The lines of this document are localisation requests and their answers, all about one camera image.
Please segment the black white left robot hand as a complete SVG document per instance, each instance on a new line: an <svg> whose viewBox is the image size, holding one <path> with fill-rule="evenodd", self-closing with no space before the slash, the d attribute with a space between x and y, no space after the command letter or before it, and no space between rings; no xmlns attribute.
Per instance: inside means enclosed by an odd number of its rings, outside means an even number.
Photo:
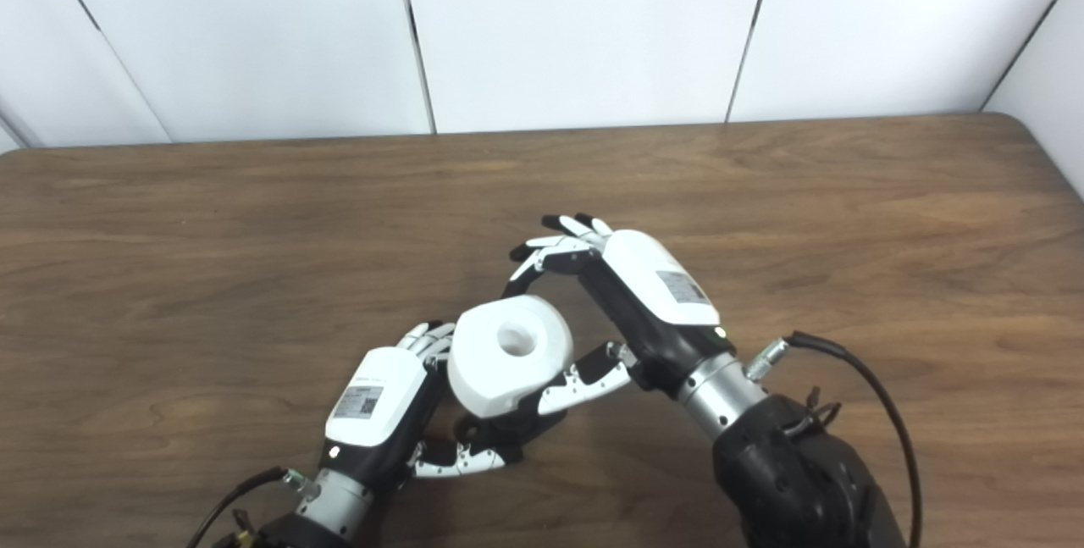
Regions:
<svg viewBox="0 0 1084 548"><path fill-rule="evenodd" d="M321 470L376 496L414 477L462 477L522 460L519 448L423 435L448 390L454 331L453 323L421 323L398 343L367 351L325 422Z"/></svg>

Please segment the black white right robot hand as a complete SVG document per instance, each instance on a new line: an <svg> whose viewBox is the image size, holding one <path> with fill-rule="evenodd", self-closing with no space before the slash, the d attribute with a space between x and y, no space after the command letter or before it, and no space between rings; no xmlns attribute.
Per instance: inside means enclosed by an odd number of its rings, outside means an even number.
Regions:
<svg viewBox="0 0 1084 548"><path fill-rule="evenodd" d="M638 360L638 384L672 399L701 363L735 355L717 305L651 235L588 213L547 213L541 224L554 235L512 248L518 266L502 297L527 293L543 274L573 275Z"/></svg>

